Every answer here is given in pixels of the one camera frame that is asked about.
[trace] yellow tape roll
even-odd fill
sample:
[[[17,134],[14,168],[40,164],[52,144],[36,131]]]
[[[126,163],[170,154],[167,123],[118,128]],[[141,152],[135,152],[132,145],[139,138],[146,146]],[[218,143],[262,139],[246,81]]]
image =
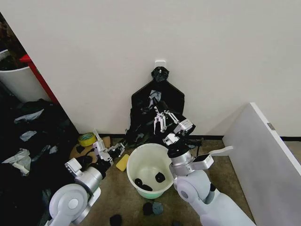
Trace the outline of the yellow tape roll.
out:
[[[96,140],[94,133],[85,133],[78,138],[79,144],[83,147],[92,145]]]

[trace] white partition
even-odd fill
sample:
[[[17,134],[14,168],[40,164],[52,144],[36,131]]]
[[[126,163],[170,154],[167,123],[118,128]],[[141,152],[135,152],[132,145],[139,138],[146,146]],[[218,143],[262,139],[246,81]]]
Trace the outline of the white partition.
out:
[[[223,141],[257,226],[301,225],[301,166],[255,103]]]

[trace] concrete floor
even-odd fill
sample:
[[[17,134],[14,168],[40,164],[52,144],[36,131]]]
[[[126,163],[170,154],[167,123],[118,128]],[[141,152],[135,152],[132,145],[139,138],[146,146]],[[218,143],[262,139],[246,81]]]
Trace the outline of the concrete floor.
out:
[[[286,142],[296,158],[301,160],[301,142]],[[200,153],[223,148],[221,140],[205,140]],[[214,164],[207,170],[211,182],[223,193],[232,198],[253,220],[243,191],[228,157],[214,157]],[[115,214],[122,216],[123,226],[170,226],[172,221],[180,221],[184,226],[200,225],[199,217],[188,203],[183,201],[173,186],[155,201],[161,202],[164,211],[161,215],[144,216],[142,207],[149,200],[141,197],[130,184],[127,173],[115,166],[107,171],[107,177],[100,185],[102,194],[80,226],[109,226],[109,218]]]

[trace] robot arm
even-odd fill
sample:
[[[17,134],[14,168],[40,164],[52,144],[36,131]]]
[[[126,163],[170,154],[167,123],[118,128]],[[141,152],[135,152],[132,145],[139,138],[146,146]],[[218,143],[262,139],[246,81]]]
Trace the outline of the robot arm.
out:
[[[232,199],[215,188],[204,172],[214,162],[211,153],[226,155],[232,147],[194,157],[189,151],[189,145],[200,146],[200,143],[185,137],[194,130],[193,123],[183,116],[181,116],[182,121],[179,121],[173,114],[169,114],[167,109],[160,111],[157,106],[154,109],[156,118],[159,118],[159,120],[155,118],[154,124],[160,122],[160,133],[168,147],[167,154],[172,162],[169,168],[174,177],[174,187],[179,196],[198,213],[202,225],[255,226]]]
[[[99,185],[105,178],[106,171],[125,150],[122,143],[106,149],[99,137],[93,148],[97,162],[90,164],[87,170],[81,171],[82,166],[75,158],[65,163],[68,171],[75,177],[74,184],[61,187],[53,195],[49,204],[52,220],[46,226],[68,226],[71,222],[79,224],[99,198]]]

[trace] black cable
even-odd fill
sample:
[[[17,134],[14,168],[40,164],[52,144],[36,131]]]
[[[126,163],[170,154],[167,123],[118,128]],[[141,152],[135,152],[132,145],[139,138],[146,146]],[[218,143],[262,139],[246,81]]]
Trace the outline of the black cable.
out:
[[[198,146],[198,150],[197,150],[197,157],[198,157],[198,151],[199,151],[199,147],[200,147],[200,146]]]

